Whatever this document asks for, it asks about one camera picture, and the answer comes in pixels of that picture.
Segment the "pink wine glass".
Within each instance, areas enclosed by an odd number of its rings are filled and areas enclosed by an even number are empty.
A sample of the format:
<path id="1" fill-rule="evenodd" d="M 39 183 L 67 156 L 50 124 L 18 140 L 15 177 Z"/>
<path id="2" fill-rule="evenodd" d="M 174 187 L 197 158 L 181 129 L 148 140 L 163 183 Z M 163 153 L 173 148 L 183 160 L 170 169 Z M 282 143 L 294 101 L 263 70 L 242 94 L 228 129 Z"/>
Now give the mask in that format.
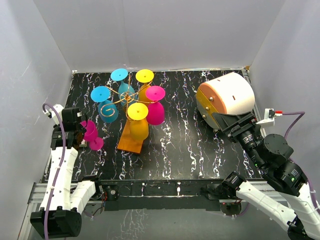
<path id="1" fill-rule="evenodd" d="M 149 124 L 157 126 L 162 124 L 165 121 L 165 109 L 163 105 L 160 103 L 166 92 L 160 86 L 151 86 L 145 92 L 146 97 L 152 101 L 148 105 L 148 115 L 146 120 Z"/>
<path id="2" fill-rule="evenodd" d="M 88 142 L 88 146 L 93 151 L 100 150 L 104 145 L 104 140 L 98 137 L 98 129 L 92 120 L 80 123 L 86 130 L 83 139 Z"/>

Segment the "blue wine glass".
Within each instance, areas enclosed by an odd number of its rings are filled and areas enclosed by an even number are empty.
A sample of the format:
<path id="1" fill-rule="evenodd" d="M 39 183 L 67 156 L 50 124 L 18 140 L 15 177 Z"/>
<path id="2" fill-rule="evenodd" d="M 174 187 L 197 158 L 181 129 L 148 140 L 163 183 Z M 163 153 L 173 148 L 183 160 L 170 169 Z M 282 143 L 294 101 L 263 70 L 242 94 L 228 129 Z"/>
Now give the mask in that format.
<path id="1" fill-rule="evenodd" d="M 119 116 L 116 105 L 109 100 L 110 90 L 106 86 L 95 87 L 90 94 L 91 99 L 98 103 L 98 114 L 105 123 L 113 123 Z"/>

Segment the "teal wine glass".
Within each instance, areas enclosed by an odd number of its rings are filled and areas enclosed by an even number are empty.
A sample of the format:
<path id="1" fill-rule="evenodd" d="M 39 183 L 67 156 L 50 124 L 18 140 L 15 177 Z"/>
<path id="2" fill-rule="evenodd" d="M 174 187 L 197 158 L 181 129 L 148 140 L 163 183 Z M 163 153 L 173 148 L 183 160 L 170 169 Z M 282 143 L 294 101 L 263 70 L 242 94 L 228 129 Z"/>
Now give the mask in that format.
<path id="1" fill-rule="evenodd" d="M 134 100 L 137 99 L 137 95 L 133 87 L 125 83 L 124 80 L 128 76 L 128 71 L 125 68 L 118 68 L 114 70 L 110 77 L 115 82 L 120 82 L 120 86 L 118 87 L 118 97 L 121 100 L 121 105 L 124 106 L 128 104 L 129 106 L 134 103 Z"/>

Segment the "yellow wine glass front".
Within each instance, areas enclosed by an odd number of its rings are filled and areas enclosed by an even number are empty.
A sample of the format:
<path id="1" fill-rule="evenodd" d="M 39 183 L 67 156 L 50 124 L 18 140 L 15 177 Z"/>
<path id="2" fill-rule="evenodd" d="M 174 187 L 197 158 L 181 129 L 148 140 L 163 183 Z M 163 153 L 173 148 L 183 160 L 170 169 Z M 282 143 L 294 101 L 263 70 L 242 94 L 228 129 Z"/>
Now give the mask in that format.
<path id="1" fill-rule="evenodd" d="M 148 112 L 148 107 L 140 102 L 131 104 L 127 109 L 130 134 L 137 141 L 143 141 L 149 135 L 149 124 L 146 120 Z"/>

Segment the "yellow wine glass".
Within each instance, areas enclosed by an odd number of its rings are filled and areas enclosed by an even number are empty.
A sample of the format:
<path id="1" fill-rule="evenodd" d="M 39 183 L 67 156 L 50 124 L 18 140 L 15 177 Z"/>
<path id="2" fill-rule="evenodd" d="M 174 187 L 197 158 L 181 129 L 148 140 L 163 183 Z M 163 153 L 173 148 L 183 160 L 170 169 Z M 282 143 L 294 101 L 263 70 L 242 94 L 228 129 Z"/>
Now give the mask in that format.
<path id="1" fill-rule="evenodd" d="M 148 107 L 140 102 L 131 104 L 127 109 L 130 134 L 137 141 L 143 141 L 149 135 L 149 124 L 146 120 L 148 112 Z"/>
<path id="2" fill-rule="evenodd" d="M 142 83 L 138 90 L 138 100 L 148 105 L 151 101 L 147 98 L 146 91 L 151 86 L 154 73 L 149 69 L 141 69 L 136 73 L 135 78 L 139 83 Z"/>

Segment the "yellow wine glass back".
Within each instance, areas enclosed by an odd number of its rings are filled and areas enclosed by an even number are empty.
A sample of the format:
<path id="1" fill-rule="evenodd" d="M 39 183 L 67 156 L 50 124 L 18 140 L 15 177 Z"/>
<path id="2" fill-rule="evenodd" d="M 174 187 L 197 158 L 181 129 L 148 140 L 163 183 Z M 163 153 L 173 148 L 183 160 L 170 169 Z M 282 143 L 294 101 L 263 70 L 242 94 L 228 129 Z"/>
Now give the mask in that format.
<path id="1" fill-rule="evenodd" d="M 151 101 L 147 98 L 146 91 L 151 86 L 154 73 L 149 69 L 141 69 L 136 73 L 135 78 L 139 83 L 142 83 L 138 90 L 138 100 L 148 105 Z"/>

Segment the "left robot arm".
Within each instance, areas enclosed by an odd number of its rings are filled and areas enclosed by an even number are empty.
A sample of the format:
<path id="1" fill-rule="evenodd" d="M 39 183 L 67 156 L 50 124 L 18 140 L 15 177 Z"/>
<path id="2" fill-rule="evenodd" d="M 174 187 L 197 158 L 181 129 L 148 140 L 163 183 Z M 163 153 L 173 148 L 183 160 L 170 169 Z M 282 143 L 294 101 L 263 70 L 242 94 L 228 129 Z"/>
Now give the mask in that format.
<path id="1" fill-rule="evenodd" d="M 78 150 L 86 133 L 82 121 L 88 118 L 78 107 L 44 103 L 43 113 L 55 123 L 50 143 L 49 177 L 39 210 L 31 213 L 30 223 L 44 240 L 77 237 L 82 213 L 89 202 L 103 195 L 102 185 L 90 176 L 72 189 L 72 175 Z"/>

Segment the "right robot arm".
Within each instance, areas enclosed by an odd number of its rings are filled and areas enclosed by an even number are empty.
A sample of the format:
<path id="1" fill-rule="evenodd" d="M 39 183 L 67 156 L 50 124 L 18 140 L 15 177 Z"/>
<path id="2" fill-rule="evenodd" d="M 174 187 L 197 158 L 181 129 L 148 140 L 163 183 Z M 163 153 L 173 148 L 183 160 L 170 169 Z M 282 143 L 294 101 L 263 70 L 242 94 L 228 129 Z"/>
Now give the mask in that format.
<path id="1" fill-rule="evenodd" d="M 239 143 L 262 172 L 262 178 L 289 204 L 283 206 L 255 188 L 244 177 L 232 172 L 212 192 L 216 196 L 235 197 L 255 206 L 278 223 L 291 240 L 320 238 L 320 206 L 312 194 L 306 174 L 291 160 L 294 152 L 284 136 L 262 136 L 261 125 L 252 112 L 232 115 L 214 112 L 219 129 L 234 143 Z"/>

